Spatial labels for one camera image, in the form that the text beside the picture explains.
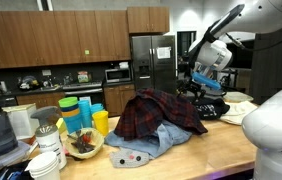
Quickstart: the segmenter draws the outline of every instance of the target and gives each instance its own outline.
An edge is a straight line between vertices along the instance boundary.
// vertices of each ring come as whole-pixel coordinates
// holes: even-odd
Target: plaid shirt
[[[127,141],[142,138],[151,135],[164,119],[198,135],[208,132],[186,98],[149,88],[136,91],[128,101],[114,133]]]

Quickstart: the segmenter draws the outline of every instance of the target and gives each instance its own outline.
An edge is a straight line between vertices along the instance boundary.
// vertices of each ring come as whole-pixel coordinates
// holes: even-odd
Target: wooden countertop
[[[109,118],[114,129],[119,117]],[[173,146],[163,155],[137,168],[114,168],[109,153],[118,148],[104,145],[90,159],[74,161],[60,171],[61,179],[196,179],[210,180],[254,167],[256,147],[243,134],[241,126],[222,121],[203,121],[209,130],[201,136]],[[66,139],[66,132],[61,135]]]

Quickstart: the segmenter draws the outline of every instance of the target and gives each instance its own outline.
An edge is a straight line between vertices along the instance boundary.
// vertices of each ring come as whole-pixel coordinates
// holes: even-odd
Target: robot
[[[224,34],[231,31],[262,34],[281,28],[282,0],[254,0],[236,6],[213,23],[201,40],[191,45],[191,82],[216,90],[221,88],[209,77],[212,71],[221,71],[231,63],[231,52],[224,42],[218,40]],[[237,46],[242,47],[240,42],[229,37]],[[242,130],[247,139],[258,148],[254,179],[282,180],[282,90],[245,116]]]

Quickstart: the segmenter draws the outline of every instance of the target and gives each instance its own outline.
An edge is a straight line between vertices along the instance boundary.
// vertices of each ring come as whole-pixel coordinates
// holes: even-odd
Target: cable
[[[275,44],[272,44],[272,45],[270,45],[270,46],[268,46],[268,47],[259,48],[259,49],[249,49],[249,48],[246,48],[240,41],[234,39],[234,38],[233,38],[231,35],[229,35],[228,33],[225,33],[225,34],[231,39],[231,41],[232,41],[236,46],[238,46],[238,47],[241,48],[242,50],[246,50],[246,51],[263,51],[263,50],[270,49],[270,48],[272,48],[272,47],[274,47],[274,46],[277,46],[277,45],[279,45],[279,44],[282,43],[282,40],[281,40],[281,41],[279,41],[279,42],[277,42],[277,43],[275,43]]]

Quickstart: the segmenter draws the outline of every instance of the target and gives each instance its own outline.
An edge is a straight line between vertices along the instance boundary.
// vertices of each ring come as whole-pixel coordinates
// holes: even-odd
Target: stainless steel refrigerator
[[[176,94],[175,36],[131,37],[135,88]]]

